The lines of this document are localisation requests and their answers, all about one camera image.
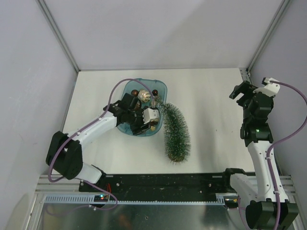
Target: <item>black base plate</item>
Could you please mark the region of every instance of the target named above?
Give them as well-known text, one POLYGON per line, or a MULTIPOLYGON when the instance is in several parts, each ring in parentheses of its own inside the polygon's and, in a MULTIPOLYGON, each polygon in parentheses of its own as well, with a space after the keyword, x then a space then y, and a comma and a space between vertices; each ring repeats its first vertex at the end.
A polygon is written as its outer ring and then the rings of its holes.
MULTIPOLYGON (((223 173, 114 174, 96 185, 106 190, 107 184, 120 201, 209 202, 216 201, 216 193, 235 193, 224 185, 223 173)), ((99 192, 86 183, 79 191, 99 192)))

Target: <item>blue plastic container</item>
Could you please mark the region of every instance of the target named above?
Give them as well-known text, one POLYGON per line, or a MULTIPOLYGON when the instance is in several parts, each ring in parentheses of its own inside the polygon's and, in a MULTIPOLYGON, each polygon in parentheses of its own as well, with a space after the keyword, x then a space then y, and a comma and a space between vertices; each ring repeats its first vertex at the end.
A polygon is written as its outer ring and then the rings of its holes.
MULTIPOLYGON (((142 79, 142 78, 136 78, 136 80, 143 82, 145 85, 147 85, 149 87, 149 89, 151 89, 151 91, 152 90, 158 90, 160 99, 163 100, 164 102, 166 102, 167 87, 162 81, 160 81, 160 80, 148 80, 148 79, 142 79)), ((130 94, 132 90, 140 91, 142 89, 145 90, 145 87, 142 86, 141 84, 139 84, 135 81, 129 81, 125 86, 125 89, 123 91, 123 95, 122 95, 121 98, 123 98, 125 93, 130 94)), ((145 106, 150 107, 151 101, 152 100, 150 99, 150 101, 148 103, 142 103, 142 108, 144 108, 145 106)), ((149 129, 145 133, 139 134, 138 137, 149 137, 149 136, 156 134, 160 130, 160 128, 162 126, 162 122, 163 122, 163 116, 160 117, 160 120, 159 120, 159 122, 156 126, 155 131, 151 131, 149 129)), ((130 126, 128 124, 121 124, 121 125, 118 126, 118 129, 125 134, 133 136, 132 131, 130 129, 130 126)))

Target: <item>white plastic bracket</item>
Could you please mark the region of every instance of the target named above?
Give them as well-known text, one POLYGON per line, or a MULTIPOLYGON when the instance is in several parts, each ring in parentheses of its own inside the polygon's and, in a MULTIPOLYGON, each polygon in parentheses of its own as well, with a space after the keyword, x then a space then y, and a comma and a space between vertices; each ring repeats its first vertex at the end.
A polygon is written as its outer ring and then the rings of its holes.
POLYGON ((254 90, 254 93, 261 92, 269 97, 275 96, 280 90, 280 85, 276 83, 272 83, 271 81, 278 81, 274 78, 265 78, 264 83, 267 85, 264 87, 260 87, 254 90))
POLYGON ((157 109, 147 108, 143 112, 143 118, 144 124, 147 124, 152 120, 159 118, 159 111, 157 109))
POLYGON ((76 176, 76 178, 81 179, 81 181, 86 180, 91 182, 92 184, 95 184, 98 182, 101 175, 102 173, 99 169, 83 162, 83 167, 79 174, 76 176))
POLYGON ((241 206, 246 207, 251 200, 258 201, 257 187, 248 179, 248 176, 236 173, 230 176, 230 185, 241 197, 241 206))

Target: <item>gray wall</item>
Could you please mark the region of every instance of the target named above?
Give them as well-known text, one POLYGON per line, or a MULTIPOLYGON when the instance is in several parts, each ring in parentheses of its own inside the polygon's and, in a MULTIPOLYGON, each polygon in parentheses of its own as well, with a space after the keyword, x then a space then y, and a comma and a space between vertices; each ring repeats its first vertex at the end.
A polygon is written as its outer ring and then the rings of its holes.
POLYGON ((246 67, 282 0, 46 0, 81 70, 246 67))
POLYGON ((0 229, 18 230, 76 73, 35 0, 0 1, 0 31, 0 229))
MULTIPOLYGON (((307 95, 306 0, 295 0, 290 5, 251 74, 253 82, 258 85, 263 77, 272 77, 298 87, 307 95)), ((281 87, 274 101, 269 122, 274 139, 279 140, 303 123, 307 109, 303 99, 285 87, 281 87)), ((283 173, 293 177, 306 215, 307 127, 296 137, 276 147, 275 151, 283 173)))

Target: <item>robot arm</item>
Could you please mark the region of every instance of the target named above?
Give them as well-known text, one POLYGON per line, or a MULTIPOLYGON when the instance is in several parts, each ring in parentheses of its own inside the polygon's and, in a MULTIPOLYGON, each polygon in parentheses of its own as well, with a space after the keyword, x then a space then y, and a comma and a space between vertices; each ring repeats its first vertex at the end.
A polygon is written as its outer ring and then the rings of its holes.
POLYGON ((133 135, 139 135, 158 123, 159 112, 156 108, 141 108, 141 102, 136 97, 126 93, 121 101, 111 104, 104 117, 92 120, 86 128, 64 134, 57 132, 50 143, 46 163, 51 161, 60 146, 75 135, 61 150, 55 161, 54 169, 67 179, 78 178, 95 184, 105 173, 93 165, 83 162, 85 148, 96 138, 117 127, 120 124, 130 125, 133 135))
POLYGON ((243 96, 237 103, 243 107, 243 124, 240 136, 252 157, 258 187, 254 187, 243 170, 233 170, 230 174, 230 186, 241 197, 241 206, 246 207, 246 220, 251 229, 273 229, 276 220, 276 194, 281 202, 281 229, 287 229, 298 214, 296 204, 290 204, 289 198, 281 184, 273 150, 270 153, 272 169, 276 177, 278 191, 274 190, 267 161, 267 150, 273 143, 268 125, 268 115, 273 109, 273 98, 280 85, 271 83, 275 79, 265 78, 262 88, 257 88, 245 81, 236 86, 229 96, 235 99, 240 93, 243 96))

